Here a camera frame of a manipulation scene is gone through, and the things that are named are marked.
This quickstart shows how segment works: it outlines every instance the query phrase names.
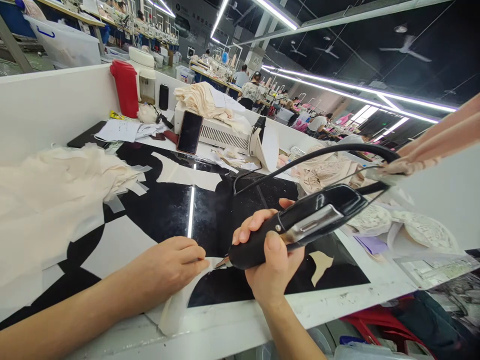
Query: red thermos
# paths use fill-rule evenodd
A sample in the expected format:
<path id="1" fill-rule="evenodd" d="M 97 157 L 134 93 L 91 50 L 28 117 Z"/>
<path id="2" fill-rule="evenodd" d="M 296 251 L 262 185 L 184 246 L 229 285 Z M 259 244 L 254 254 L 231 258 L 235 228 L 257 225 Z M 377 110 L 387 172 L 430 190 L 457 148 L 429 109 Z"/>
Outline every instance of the red thermos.
<path id="1" fill-rule="evenodd" d="M 139 98 L 137 94 L 137 72 L 128 62 L 113 60 L 110 72 L 115 78 L 116 93 L 122 115 L 137 118 Z"/>

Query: ventilation grille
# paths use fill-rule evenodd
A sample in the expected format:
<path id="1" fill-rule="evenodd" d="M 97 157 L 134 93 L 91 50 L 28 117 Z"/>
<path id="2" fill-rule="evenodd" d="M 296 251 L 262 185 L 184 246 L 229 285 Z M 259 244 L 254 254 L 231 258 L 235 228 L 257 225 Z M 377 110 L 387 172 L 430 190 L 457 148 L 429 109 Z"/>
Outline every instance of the ventilation grille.
<path id="1" fill-rule="evenodd" d="M 244 150 L 247 150 L 249 145 L 244 138 L 205 125 L 201 127 L 200 137 Z"/>

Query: black power cord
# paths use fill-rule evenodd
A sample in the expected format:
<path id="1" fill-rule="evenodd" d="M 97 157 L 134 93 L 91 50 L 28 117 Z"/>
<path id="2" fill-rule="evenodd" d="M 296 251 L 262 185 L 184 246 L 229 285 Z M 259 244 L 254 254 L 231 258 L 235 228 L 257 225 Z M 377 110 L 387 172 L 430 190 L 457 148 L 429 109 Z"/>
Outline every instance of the black power cord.
<path id="1" fill-rule="evenodd" d="M 299 157 L 298 159 L 292 161 L 292 162 L 289 162 L 288 164 L 286 164 L 285 166 L 283 166 L 282 168 L 278 169 L 277 171 L 274 171 L 264 177 L 262 177 L 261 179 L 251 183 L 250 185 L 247 185 L 246 187 L 244 187 L 243 189 L 241 189 L 240 191 L 237 191 L 237 188 L 236 188 L 236 184 L 237 184 L 237 180 L 248 175 L 248 174 L 251 174 L 253 173 L 254 171 L 257 171 L 259 169 L 256 169 L 256 170 L 252 170 L 250 172 L 247 172 L 245 174 L 242 174 L 240 176 L 238 176 L 235 181 L 233 182 L 233 196 L 236 196 L 238 194 L 240 194 L 241 192 L 245 191 L 245 190 L 248 190 L 248 189 L 251 189 L 255 186 L 257 186 L 258 184 L 264 182 L 265 180 L 269 179 L 269 178 L 273 178 L 275 177 L 276 175 L 278 174 L 281 174 L 283 172 L 285 172 L 286 170 L 290 169 L 290 168 L 293 168 L 294 166 L 298 165 L 298 164 L 301 164 L 307 160 L 310 160 L 310 159 L 313 159 L 313 158 L 316 158 L 318 156 L 321 156 L 321 155 L 325 155 L 325 154 L 330 154 L 330 153 L 335 153 L 335 152 L 339 152 L 339 151 L 361 151 L 361 152 L 369 152 L 369 153 L 372 153 L 372 154 L 375 154 L 375 155 L 378 155 L 378 156 L 381 156 L 387 163 L 391 163 L 397 159 L 400 158 L 400 156 L 396 153 L 396 152 L 393 152 L 392 150 L 386 148 L 386 147 L 383 147 L 383 146 L 379 146 L 379 145 L 372 145 L 372 144 L 341 144 L 341 145 L 334 145 L 334 146 L 330 146 L 330 147 L 325 147 L 325 148 L 322 148 L 322 149 L 319 149 L 319 150 L 316 150 L 316 151 L 313 151 L 313 152 L 310 152 L 308 154 L 305 154 L 304 156 L 302 157 Z M 368 195 L 368 194 L 373 194 L 373 193 L 376 193 L 376 192 L 379 192 L 379 191 L 385 191 L 389 188 L 390 186 L 381 182 L 381 181 L 378 181 L 378 182 L 375 182 L 371 185 L 367 185 L 367 186 L 364 186 L 364 187 L 360 187 L 357 189 L 357 191 L 361 194 L 361 195 Z"/>

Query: hand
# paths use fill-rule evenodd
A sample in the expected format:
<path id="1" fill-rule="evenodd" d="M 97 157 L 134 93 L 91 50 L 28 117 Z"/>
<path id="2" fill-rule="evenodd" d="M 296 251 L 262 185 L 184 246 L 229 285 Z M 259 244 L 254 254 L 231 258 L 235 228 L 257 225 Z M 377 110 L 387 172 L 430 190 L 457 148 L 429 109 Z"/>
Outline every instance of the hand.
<path id="1" fill-rule="evenodd" d="M 279 203 L 285 209 L 294 201 L 280 199 Z M 258 230 L 265 220 L 277 212 L 275 209 L 256 211 L 235 230 L 232 244 L 246 243 L 250 237 L 250 231 Z M 260 306 L 268 308 L 279 305 L 285 300 L 285 289 L 304 259 L 305 248 L 301 247 L 288 253 L 282 238 L 275 231 L 269 231 L 263 250 L 265 263 L 245 270 L 245 276 Z"/>
<path id="2" fill-rule="evenodd" d="M 205 250 L 184 236 L 152 246 L 101 281 L 118 303 L 122 318 L 144 313 L 165 302 L 210 265 Z"/>

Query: black water bottle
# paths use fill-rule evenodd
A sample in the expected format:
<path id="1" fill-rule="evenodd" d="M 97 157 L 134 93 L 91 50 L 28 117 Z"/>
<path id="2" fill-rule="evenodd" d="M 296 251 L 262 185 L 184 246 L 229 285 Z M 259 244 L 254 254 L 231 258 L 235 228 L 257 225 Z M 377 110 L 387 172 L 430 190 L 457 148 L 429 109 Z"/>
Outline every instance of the black water bottle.
<path id="1" fill-rule="evenodd" d="M 160 108 L 160 110 L 167 110 L 169 108 L 169 87 L 165 84 L 160 85 L 158 107 Z"/>

